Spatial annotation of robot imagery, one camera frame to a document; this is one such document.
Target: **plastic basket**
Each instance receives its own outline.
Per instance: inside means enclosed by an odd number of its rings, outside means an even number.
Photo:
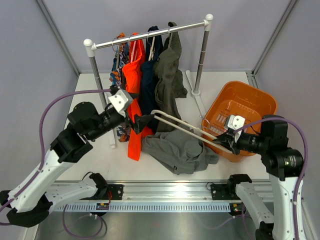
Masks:
[[[230,81],[215,99],[209,111],[202,120],[202,129],[213,136],[226,132],[224,125],[229,115],[240,115],[245,118],[245,124],[262,119],[264,115],[275,114],[278,104],[270,94],[240,81]],[[260,131],[261,124],[253,126],[255,131]],[[246,133],[254,134],[252,128],[247,128]],[[254,153],[240,151],[234,155],[222,151],[212,145],[204,143],[217,154],[227,158],[230,162],[240,162],[244,156],[253,156]]]

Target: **wall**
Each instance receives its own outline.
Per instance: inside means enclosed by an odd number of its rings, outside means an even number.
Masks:
[[[169,21],[178,25],[200,22],[213,14],[204,70],[252,70],[272,35],[289,0],[44,0],[68,49],[82,72],[91,72],[83,46],[113,40],[120,32],[145,33]],[[179,33],[182,43],[180,68],[196,71],[203,28]],[[99,70],[109,72],[114,52],[97,51]]]
[[[46,106],[74,91],[77,77],[33,0],[0,2],[0,190],[15,188],[40,162],[38,126]],[[45,146],[63,129],[67,99],[49,112]],[[7,222],[4,212],[0,221]],[[22,228],[0,226],[1,240]]]
[[[294,120],[303,129],[309,162],[305,174],[303,196],[314,226],[320,222],[319,127],[320,118],[320,1],[297,3],[282,32],[270,50],[258,80],[262,89],[275,96],[278,113]],[[296,130],[289,131],[289,145],[303,153]]]

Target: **orange shirt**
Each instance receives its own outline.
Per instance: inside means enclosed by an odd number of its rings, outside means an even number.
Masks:
[[[140,93],[140,85],[141,85],[141,78],[142,72],[140,71],[141,64],[145,61],[146,53],[145,53],[145,46],[142,40],[130,42],[130,57],[131,59],[132,54],[134,54],[133,61],[127,63],[123,68],[122,71],[124,73],[126,79],[126,86],[125,90],[128,93]],[[127,109],[129,117],[135,122],[135,115],[138,114],[142,116],[141,110],[138,104],[138,99],[134,99],[133,103]],[[128,157],[139,161],[140,153],[141,153],[141,138],[144,138],[147,135],[153,135],[152,130],[149,127],[145,127],[140,134],[136,134],[133,129],[131,129],[130,139],[128,144]]]

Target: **purple cable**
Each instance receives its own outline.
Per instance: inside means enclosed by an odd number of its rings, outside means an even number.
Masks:
[[[68,204],[64,206],[64,209],[63,209],[63,212],[62,212],[62,224],[63,224],[64,230],[65,230],[70,236],[72,236],[72,237],[74,237],[74,238],[77,238],[77,239],[93,239],[93,238],[95,238],[96,236],[98,236],[98,234],[101,232],[104,224],[105,224],[105,227],[106,227],[106,229],[107,229],[107,224],[106,224],[106,222],[103,220],[103,218],[100,217],[100,216],[97,216],[97,217],[99,218],[99,220],[100,220],[101,225],[100,225],[99,230],[98,230],[95,234],[93,234],[92,236],[78,236],[78,235],[73,234],[72,232],[69,231],[69,229],[67,228],[66,222],[65,222],[65,214],[66,214],[67,206],[68,206]]]
[[[246,225],[246,220],[245,220],[245,205],[244,204],[242,204],[242,210],[241,210],[241,217],[242,217],[242,220],[243,220],[243,225],[244,225],[244,229],[245,229],[245,231],[246,231],[246,234],[248,234],[248,237],[249,237],[249,239],[250,240],[253,240],[252,239],[252,237],[251,237],[251,235],[250,235],[250,233],[249,233],[249,230],[248,230],[248,228],[247,228],[247,225]]]
[[[261,119],[258,121],[251,122],[251,123],[239,128],[237,130],[234,130],[234,133],[237,133],[243,129],[249,128],[253,125],[260,124],[260,123],[263,123],[266,121],[272,121],[272,120],[284,121],[284,122],[287,122],[287,123],[291,124],[292,126],[294,126],[297,129],[297,131],[299,132],[299,134],[302,138],[302,141],[303,141],[304,163],[302,166],[301,173],[296,181],[296,184],[294,187],[294,193],[293,193],[293,203],[296,203],[297,199],[298,199],[299,186],[300,186],[300,183],[305,175],[305,171],[306,171],[307,164],[308,164],[308,144],[307,144],[306,136],[305,136],[304,132],[302,131],[302,129],[295,122],[293,122],[291,120],[288,120],[288,119],[285,119],[282,117],[268,117],[268,118],[264,118],[264,119]],[[297,214],[297,205],[295,205],[295,204],[293,204],[293,226],[294,226],[294,237],[296,240],[299,240],[298,214]]]
[[[43,127],[44,127],[44,121],[45,121],[45,117],[48,113],[48,111],[50,110],[50,108],[56,104],[58,101],[70,97],[70,96],[74,96],[74,95],[78,95],[78,94],[98,94],[98,93],[107,93],[110,92],[110,89],[99,89],[99,90],[83,90],[83,91],[74,91],[74,92],[69,92],[66,93],[64,95],[61,95],[59,97],[57,97],[55,100],[53,100],[44,110],[41,119],[40,119],[40,124],[39,124],[39,138],[40,138],[40,146],[41,146],[41,162],[40,162],[40,166],[39,166],[39,170],[41,171],[42,168],[44,167],[45,164],[45,143],[44,143],[44,135],[43,135]],[[17,198],[34,180],[35,178],[38,176],[39,171],[36,171],[34,173],[34,175],[29,179],[29,181],[14,195],[15,198]],[[5,209],[5,207],[7,207],[12,201],[14,200],[14,198],[8,200],[3,206],[0,207],[0,213]],[[5,222],[0,222],[0,226],[10,226],[10,223],[5,223]]]

